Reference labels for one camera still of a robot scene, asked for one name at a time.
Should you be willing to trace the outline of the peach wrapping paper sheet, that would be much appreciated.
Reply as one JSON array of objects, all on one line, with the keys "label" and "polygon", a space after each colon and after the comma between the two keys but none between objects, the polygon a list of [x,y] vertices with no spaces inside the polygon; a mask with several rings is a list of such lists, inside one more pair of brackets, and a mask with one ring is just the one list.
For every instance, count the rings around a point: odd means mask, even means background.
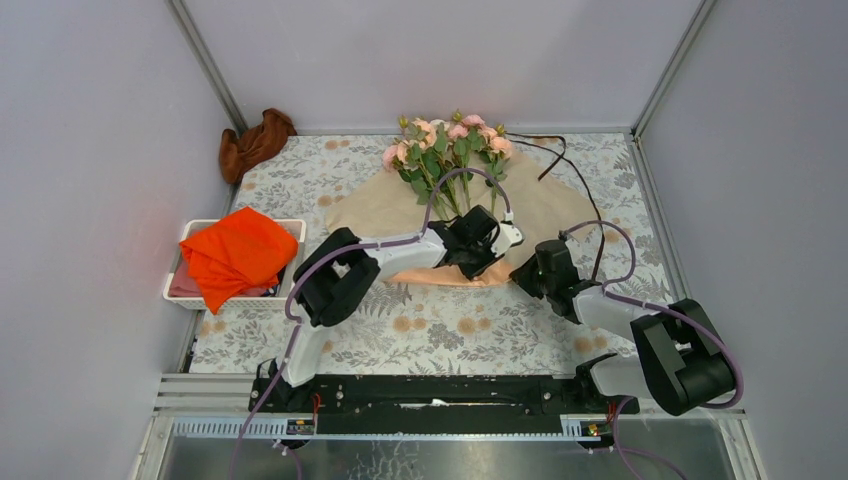
[{"label": "peach wrapping paper sheet", "polygon": [[[509,281],[509,274],[534,254],[535,245],[554,239],[561,230],[597,217],[591,202],[577,190],[551,175],[539,179],[542,167],[522,153],[514,153],[501,183],[511,202],[514,224],[524,242],[481,276],[469,280],[456,266],[412,269],[391,277],[395,283],[450,287],[493,287]],[[360,237],[410,236],[422,227],[425,206],[395,172],[381,169],[325,214],[332,232],[348,227]]]}]

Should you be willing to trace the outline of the dark brown ribbon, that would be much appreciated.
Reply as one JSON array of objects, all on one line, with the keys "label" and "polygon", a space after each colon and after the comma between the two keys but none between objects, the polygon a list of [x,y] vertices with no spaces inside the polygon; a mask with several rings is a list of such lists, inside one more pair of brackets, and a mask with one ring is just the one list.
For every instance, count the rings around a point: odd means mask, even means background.
[{"label": "dark brown ribbon", "polygon": [[[550,146],[542,144],[549,140]],[[562,136],[514,136],[512,143],[514,152],[506,164],[503,186],[524,242],[504,257],[509,271],[533,256],[538,243],[556,240],[560,231],[602,215],[585,176],[567,158]]]}]

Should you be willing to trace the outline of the pink fake flower bunch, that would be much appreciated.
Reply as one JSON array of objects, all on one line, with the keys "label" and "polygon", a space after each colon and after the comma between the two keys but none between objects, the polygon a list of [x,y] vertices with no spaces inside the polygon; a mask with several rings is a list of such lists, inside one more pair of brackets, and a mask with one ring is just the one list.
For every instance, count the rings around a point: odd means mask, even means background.
[{"label": "pink fake flower bunch", "polygon": [[[504,169],[512,157],[513,145],[506,138],[502,126],[489,126],[481,116],[463,115],[459,111],[455,111],[448,120],[433,120],[431,125],[437,133],[437,140],[442,141],[441,161],[444,172],[468,168],[472,157],[475,157],[482,162],[483,170],[496,180],[506,178]],[[447,186],[441,187],[453,213],[464,213],[463,207],[471,206],[472,175],[459,173],[447,180]],[[462,197],[456,192],[456,182],[459,182]]]}]

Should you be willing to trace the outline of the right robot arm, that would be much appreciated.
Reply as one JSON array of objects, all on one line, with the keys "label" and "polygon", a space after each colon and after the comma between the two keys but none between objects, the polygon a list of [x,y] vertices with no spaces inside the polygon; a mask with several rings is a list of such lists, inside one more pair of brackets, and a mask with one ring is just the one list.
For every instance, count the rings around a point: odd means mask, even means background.
[{"label": "right robot arm", "polygon": [[539,243],[510,278],[528,295],[547,301],[560,317],[634,344],[633,356],[603,354],[576,368],[573,396],[583,410],[597,412],[612,399],[650,398],[666,413],[680,416],[739,402],[744,391],[739,368],[698,302],[654,304],[583,279],[562,240]]}]

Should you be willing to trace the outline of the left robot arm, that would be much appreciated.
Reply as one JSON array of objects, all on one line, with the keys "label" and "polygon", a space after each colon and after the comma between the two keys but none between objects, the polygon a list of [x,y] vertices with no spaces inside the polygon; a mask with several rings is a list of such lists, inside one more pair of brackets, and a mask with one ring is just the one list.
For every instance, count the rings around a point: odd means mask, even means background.
[{"label": "left robot arm", "polygon": [[322,345],[373,284],[408,270],[452,266],[473,280],[523,241],[511,211],[497,220],[482,206],[408,234],[360,237],[347,227],[332,232],[293,274],[284,311],[295,326],[276,360],[272,398],[288,411],[307,404]]}]

